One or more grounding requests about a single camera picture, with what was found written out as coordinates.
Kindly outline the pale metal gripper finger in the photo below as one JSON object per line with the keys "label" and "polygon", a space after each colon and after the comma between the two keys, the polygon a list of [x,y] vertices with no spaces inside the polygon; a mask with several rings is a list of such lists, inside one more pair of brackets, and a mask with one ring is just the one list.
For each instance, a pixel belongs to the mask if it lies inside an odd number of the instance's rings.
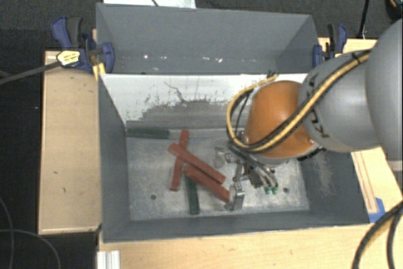
{"label": "pale metal gripper finger", "polygon": [[244,197],[246,192],[244,191],[241,183],[233,183],[229,190],[229,201],[225,204],[225,209],[229,212],[235,212],[241,210],[243,207]]}
{"label": "pale metal gripper finger", "polygon": [[233,157],[230,151],[216,147],[215,148],[215,167],[222,168],[225,164],[233,162]]}

